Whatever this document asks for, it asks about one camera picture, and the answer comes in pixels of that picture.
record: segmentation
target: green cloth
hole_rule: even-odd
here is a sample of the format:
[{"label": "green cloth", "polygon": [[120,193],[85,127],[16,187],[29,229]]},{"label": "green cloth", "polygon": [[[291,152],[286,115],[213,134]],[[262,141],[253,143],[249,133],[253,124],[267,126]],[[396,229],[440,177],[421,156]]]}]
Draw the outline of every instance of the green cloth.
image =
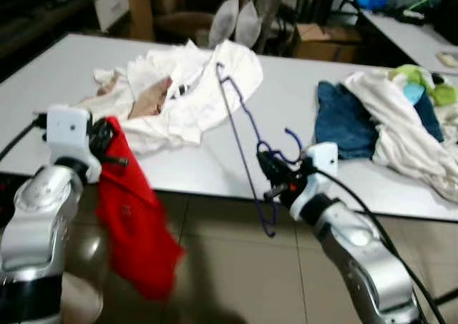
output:
[{"label": "green cloth", "polygon": [[428,82],[424,75],[427,71],[416,65],[406,64],[396,68],[395,72],[406,75],[408,83],[425,87],[428,95],[434,99],[434,103],[437,106],[454,104],[458,99],[458,88],[447,83],[434,85]]}]

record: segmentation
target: white table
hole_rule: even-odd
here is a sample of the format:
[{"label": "white table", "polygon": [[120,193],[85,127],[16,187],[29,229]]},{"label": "white table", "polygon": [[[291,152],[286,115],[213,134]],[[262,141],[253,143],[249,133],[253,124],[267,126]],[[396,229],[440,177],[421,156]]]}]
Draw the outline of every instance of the white table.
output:
[{"label": "white table", "polygon": [[[31,121],[32,112],[50,104],[74,104],[96,92],[94,68],[123,66],[148,49],[166,46],[69,35],[0,85],[0,147]],[[356,70],[351,64],[260,57],[264,81],[248,100],[262,137],[295,157],[297,147],[284,132],[293,129],[305,145],[313,139],[316,85],[337,82]],[[245,147],[258,195],[269,188],[255,158],[254,134],[241,110],[234,118]],[[32,175],[45,164],[48,151],[37,130],[29,133],[0,163],[0,171]],[[251,193],[230,125],[204,134],[200,147],[164,149],[140,164],[157,190],[250,199]],[[420,182],[378,167],[368,160],[339,162],[339,177],[377,213],[458,221],[458,205],[439,197]],[[355,202],[337,187],[331,195]]]},{"label": "white table", "polygon": [[431,72],[458,75],[458,68],[446,67],[436,57],[438,52],[458,53],[458,46],[437,33],[432,25],[405,24],[370,11],[362,11],[362,14],[419,66]]}]

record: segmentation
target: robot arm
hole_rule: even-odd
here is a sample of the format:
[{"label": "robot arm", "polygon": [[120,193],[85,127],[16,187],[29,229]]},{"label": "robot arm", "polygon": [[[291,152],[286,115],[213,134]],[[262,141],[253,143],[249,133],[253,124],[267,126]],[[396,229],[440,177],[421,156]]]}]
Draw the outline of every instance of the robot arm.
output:
[{"label": "robot arm", "polygon": [[417,323],[419,309],[402,261],[385,247],[370,220],[324,194],[331,181],[310,168],[313,165],[335,176],[337,146],[322,143],[307,149],[296,172],[267,154],[258,154],[261,169],[273,186],[265,198],[280,195],[291,216],[313,228],[325,254],[338,268],[362,323]]},{"label": "robot arm", "polygon": [[0,323],[61,323],[67,228],[83,186],[100,176],[111,137],[104,123],[92,126],[83,109],[49,108],[51,164],[17,190],[14,216],[0,242]]}]

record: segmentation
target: pile of clothes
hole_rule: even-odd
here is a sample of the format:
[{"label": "pile of clothes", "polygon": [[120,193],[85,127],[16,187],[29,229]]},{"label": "pile of clothes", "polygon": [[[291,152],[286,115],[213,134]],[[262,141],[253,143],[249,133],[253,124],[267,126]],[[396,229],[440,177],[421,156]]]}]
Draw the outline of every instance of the pile of clothes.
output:
[{"label": "pile of clothes", "polygon": [[318,86],[317,142],[335,142],[341,159],[371,158],[458,202],[458,89],[405,65],[356,72]]},{"label": "pile of clothes", "polygon": [[[114,116],[132,151],[138,156],[161,147],[199,145],[202,133],[228,115],[215,73],[231,76],[246,101],[263,81],[256,54],[248,47],[224,41],[214,51],[184,46],[152,50],[113,70],[95,70],[99,87],[78,107],[88,109],[94,121]],[[234,88],[225,85],[230,110],[240,106]]]}]

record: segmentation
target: black cable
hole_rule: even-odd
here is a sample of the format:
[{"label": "black cable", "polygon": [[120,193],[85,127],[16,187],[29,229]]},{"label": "black cable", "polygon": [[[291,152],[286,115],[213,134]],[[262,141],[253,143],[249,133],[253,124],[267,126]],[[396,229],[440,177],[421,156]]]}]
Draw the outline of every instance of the black cable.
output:
[{"label": "black cable", "polygon": [[10,152],[10,150],[14,147],[14,145],[16,145],[22,138],[24,138],[24,136],[27,133],[29,133],[31,129],[33,129],[35,126],[39,124],[40,119],[41,118],[38,117],[33,122],[31,122],[29,125],[27,125],[22,131],[20,131],[20,133],[18,133],[17,136],[15,136],[15,138],[13,138],[12,141],[10,141],[10,143],[8,143],[7,146],[5,146],[2,149],[2,151],[0,152],[0,161],[2,161],[3,158],[5,158],[5,156],[8,154],[8,152]]},{"label": "black cable", "polygon": [[[362,207],[363,211],[369,216],[369,218],[372,220],[372,222],[375,224],[375,226],[377,227],[377,229],[381,233],[381,236],[384,239],[384,243],[386,245],[386,248],[402,262],[404,267],[407,269],[407,272],[410,275],[410,277],[414,280],[414,282],[416,283],[418,288],[421,290],[423,296],[427,300],[428,305],[431,308],[432,312],[434,313],[434,316],[436,317],[436,319],[439,322],[439,324],[446,324],[444,318],[442,317],[442,314],[439,312],[439,309],[437,308],[437,305],[434,302],[434,298],[431,296],[431,294],[429,294],[428,290],[426,289],[426,287],[424,287],[423,283],[416,276],[414,271],[406,264],[406,262],[402,259],[402,257],[399,256],[399,253],[398,253],[396,247],[394,246],[393,241],[389,237],[388,233],[386,232],[386,230],[384,229],[382,224],[380,224],[379,220],[376,218],[376,216],[373,214],[373,212],[363,202],[363,200],[361,200],[361,198],[358,195],[356,195],[342,181],[338,180],[334,176],[328,174],[327,172],[324,172],[323,170],[319,170],[317,168],[315,168],[315,172],[317,172],[319,174],[322,174],[323,176],[329,178],[332,182],[338,184],[346,192],[348,192],[356,200],[357,203],[359,203],[359,205]],[[416,299],[416,301],[417,301],[417,305],[418,305],[418,308],[419,308],[420,316],[422,316],[422,320],[426,320],[426,318],[424,318],[424,314],[423,314],[423,311],[422,311],[422,308],[421,308],[421,306],[419,304],[418,299]]]}]

